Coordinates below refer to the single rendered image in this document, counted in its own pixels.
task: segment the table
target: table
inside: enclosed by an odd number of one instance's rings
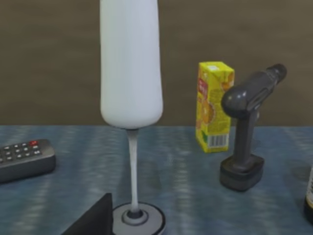
[[[0,144],[47,138],[54,173],[0,186],[2,235],[57,235],[106,192],[130,201],[128,143],[107,126],[0,126]],[[313,163],[313,127],[257,127],[253,152],[266,159],[253,189],[219,183],[228,152],[205,154],[194,127],[149,127],[139,134],[139,198],[163,209],[168,235],[312,235],[302,203]]]

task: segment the juice box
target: juice box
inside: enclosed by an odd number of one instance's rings
[[[206,153],[228,150],[231,118],[222,107],[235,71],[223,62],[201,62],[198,73],[196,138]]]

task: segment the remote control button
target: remote control button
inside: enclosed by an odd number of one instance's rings
[[[29,142],[30,146],[37,145],[37,144],[38,144],[38,141],[31,141],[31,142]]]

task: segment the carton top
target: carton top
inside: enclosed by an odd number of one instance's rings
[[[210,72],[214,71],[234,71],[231,67],[226,65],[224,62],[200,62],[200,66],[203,69],[207,69]]]

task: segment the power drill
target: power drill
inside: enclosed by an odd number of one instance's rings
[[[282,64],[253,73],[222,97],[224,112],[237,119],[234,153],[221,162],[220,182],[225,187],[246,191],[262,178],[264,159],[251,154],[251,141],[259,108],[287,75]]]

